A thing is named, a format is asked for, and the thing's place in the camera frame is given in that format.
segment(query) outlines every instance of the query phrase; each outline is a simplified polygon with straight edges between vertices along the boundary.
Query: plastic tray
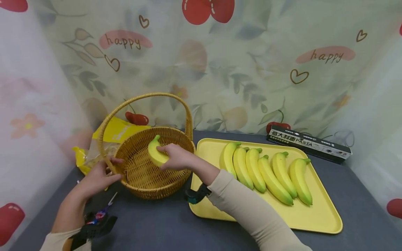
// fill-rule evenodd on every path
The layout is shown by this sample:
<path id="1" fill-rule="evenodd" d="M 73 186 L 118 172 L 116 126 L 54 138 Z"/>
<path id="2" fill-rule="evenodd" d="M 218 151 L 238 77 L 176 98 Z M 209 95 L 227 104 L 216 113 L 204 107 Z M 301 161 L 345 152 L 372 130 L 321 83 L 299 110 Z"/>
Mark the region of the plastic tray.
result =
<path id="1" fill-rule="evenodd" d="M 209 138 L 202 139 L 197 144 L 197 156 L 203 158 L 214 166 L 219 167 L 220 153 L 224 146 L 229 142 L 231 141 Z M 277 152 L 287 151 L 289 153 L 286 160 L 288 167 L 294 159 L 307 158 L 307 155 L 302 150 L 294 147 L 250 142 L 242 142 L 242 147 L 262 148 L 263 151 L 260 156 L 267 154 L 270 158 Z M 277 200 L 268 190 L 263 194 L 257 192 L 255 189 L 254 192 L 269 203 L 292 229 L 328 234 L 337 234 L 341 232 L 343 228 L 342 219 L 311 163 L 307 165 L 306 182 L 309 186 L 314 202 L 310 207 L 303 204 L 298 198 L 294 200 L 293 206 L 287 206 Z M 191 189 L 198 190 L 200 185 L 201 180 L 193 174 Z M 231 216 L 212 205 L 206 197 L 198 204 L 189 205 L 191 211 L 199 217 L 236 221 Z"/>

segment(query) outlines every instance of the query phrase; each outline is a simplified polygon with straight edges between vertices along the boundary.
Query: curtain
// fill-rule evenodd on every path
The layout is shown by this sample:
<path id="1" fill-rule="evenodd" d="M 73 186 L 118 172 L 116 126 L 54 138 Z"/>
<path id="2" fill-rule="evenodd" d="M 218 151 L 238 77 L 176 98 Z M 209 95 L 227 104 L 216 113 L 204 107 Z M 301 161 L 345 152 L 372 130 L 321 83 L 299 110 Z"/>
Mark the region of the curtain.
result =
<path id="1" fill-rule="evenodd" d="M 148 92 L 183 98 L 195 130 L 265 134 L 277 122 L 345 145 L 352 131 L 349 165 L 385 207 L 402 178 L 400 122 L 388 112 L 397 112 L 401 11 L 398 0 L 2 0 L 0 206 L 18 220 L 0 250 L 74 167 L 71 147 L 88 148 L 109 112 Z M 185 122 L 165 97 L 117 116 Z M 393 167 L 368 158 L 380 155 Z M 378 173 L 393 177 L 385 197 L 370 178 Z"/>

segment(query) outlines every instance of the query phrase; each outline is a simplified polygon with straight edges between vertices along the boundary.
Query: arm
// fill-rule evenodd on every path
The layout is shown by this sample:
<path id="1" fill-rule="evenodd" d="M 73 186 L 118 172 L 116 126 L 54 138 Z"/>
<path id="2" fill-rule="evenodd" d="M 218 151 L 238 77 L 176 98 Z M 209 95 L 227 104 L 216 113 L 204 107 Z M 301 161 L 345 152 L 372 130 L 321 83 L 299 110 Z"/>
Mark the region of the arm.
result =
<path id="1" fill-rule="evenodd" d="M 256 240 L 260 250 L 311 250 L 300 242 L 266 201 L 235 180 L 233 175 L 192 153 L 176 149 L 176 146 L 168 145 L 159 150 L 166 151 L 170 158 L 160 167 L 162 170 L 186 167 L 193 171 L 211 190 L 209 200 L 212 204 L 235 218 Z"/>
<path id="2" fill-rule="evenodd" d="M 112 158 L 113 163 L 123 160 Z M 104 161 L 96 164 L 87 176 L 76 185 L 60 204 L 51 233 L 46 236 L 41 251 L 70 250 L 71 236 L 77 234 L 85 224 L 84 207 L 86 201 L 121 179 L 120 174 L 107 175 Z M 90 250 L 90 242 L 81 246 L 80 250 Z"/>

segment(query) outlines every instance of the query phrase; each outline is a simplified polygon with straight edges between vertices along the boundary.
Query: plastic bag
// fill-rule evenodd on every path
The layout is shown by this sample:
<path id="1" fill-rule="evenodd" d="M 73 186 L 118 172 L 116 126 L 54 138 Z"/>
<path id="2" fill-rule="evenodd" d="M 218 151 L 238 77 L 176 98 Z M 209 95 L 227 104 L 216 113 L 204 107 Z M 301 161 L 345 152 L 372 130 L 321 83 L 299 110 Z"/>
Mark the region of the plastic bag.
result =
<path id="1" fill-rule="evenodd" d="M 148 129 L 150 126 L 137 126 L 119 118 L 113 117 L 106 126 L 103 134 L 103 145 L 108 156 L 116 153 L 120 144 L 131 135 Z M 103 158 L 99 153 L 97 139 L 100 128 L 92 134 L 92 142 L 88 150 L 73 147 L 76 153 L 76 165 L 84 175 Z"/>

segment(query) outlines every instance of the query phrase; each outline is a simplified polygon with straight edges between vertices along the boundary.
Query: toy banana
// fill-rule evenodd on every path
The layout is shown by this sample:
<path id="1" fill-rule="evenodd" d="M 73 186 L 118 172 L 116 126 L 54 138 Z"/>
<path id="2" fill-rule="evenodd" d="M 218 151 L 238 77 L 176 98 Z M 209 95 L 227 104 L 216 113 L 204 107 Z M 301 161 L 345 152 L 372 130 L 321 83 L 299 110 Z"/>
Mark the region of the toy banana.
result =
<path id="1" fill-rule="evenodd" d="M 157 167 L 163 165 L 166 161 L 169 160 L 169 156 L 165 153 L 161 153 L 156 149 L 156 147 L 160 146 L 159 144 L 160 135 L 156 135 L 155 138 L 148 144 L 148 154 L 151 158 L 152 163 Z"/>
<path id="2" fill-rule="evenodd" d="M 295 159 L 290 164 L 289 174 L 290 179 L 296 187 L 297 196 L 306 205 L 313 204 L 313 197 L 308 189 L 304 174 L 306 172 L 306 165 L 310 163 L 310 159 Z"/>
<path id="3" fill-rule="evenodd" d="M 258 159 L 258 167 L 260 169 L 261 175 L 263 176 L 265 184 L 272 195 L 275 196 L 282 203 L 292 206 L 292 196 L 290 196 L 288 191 L 286 191 L 283 185 L 281 185 L 279 180 L 275 177 L 275 174 L 273 173 L 268 162 L 268 155 L 264 155 L 262 158 Z"/>
<path id="4" fill-rule="evenodd" d="M 248 147 L 239 147 L 234 151 L 233 166 L 240 183 L 253 190 L 254 185 L 246 167 L 246 152 L 248 150 Z"/>
<path id="5" fill-rule="evenodd" d="M 237 179 L 237 175 L 233 166 L 233 154 L 236 148 L 241 144 L 241 142 L 228 143 L 222 150 L 221 156 L 219 158 L 219 165 L 221 169 L 225 169 L 226 171 L 231 173 L 235 179 Z"/>
<path id="6" fill-rule="evenodd" d="M 258 169 L 258 156 L 262 151 L 261 148 L 250 149 L 246 153 L 246 167 L 255 189 L 261 193 L 265 193 L 267 187 L 265 186 L 264 179 Z"/>
<path id="7" fill-rule="evenodd" d="M 290 180 L 289 175 L 287 174 L 286 156 L 288 156 L 288 152 L 274 154 L 271 160 L 272 170 L 276 178 L 279 180 L 281 185 L 283 185 L 290 196 L 292 196 L 292 198 L 296 198 L 296 188 Z"/>

